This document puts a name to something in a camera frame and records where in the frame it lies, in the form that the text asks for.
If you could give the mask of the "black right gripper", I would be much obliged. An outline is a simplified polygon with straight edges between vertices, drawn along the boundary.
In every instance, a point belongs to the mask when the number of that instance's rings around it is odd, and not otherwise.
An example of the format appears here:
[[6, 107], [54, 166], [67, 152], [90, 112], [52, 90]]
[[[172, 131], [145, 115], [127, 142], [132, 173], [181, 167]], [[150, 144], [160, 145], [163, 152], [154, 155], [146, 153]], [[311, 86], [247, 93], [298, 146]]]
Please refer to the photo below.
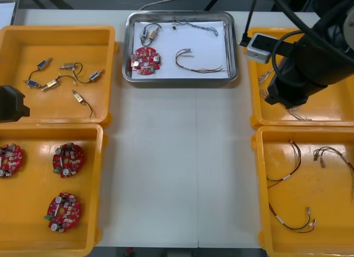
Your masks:
[[272, 63], [275, 75], [268, 85], [265, 102], [270, 105], [281, 104], [284, 107], [297, 107], [305, 104], [309, 96], [323, 90], [327, 85], [317, 84], [306, 77], [297, 67], [292, 50], [286, 52], [279, 65], [275, 56], [282, 43], [275, 45], [272, 51]]

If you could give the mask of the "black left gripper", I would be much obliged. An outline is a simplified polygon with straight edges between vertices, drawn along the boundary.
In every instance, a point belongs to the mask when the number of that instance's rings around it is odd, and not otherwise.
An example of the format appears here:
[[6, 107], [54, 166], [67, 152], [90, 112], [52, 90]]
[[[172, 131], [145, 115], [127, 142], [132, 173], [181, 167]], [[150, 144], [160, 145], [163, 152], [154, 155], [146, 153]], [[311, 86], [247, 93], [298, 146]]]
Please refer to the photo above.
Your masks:
[[1, 123], [17, 122], [30, 116], [30, 108], [24, 105], [25, 95], [10, 85], [1, 86]]

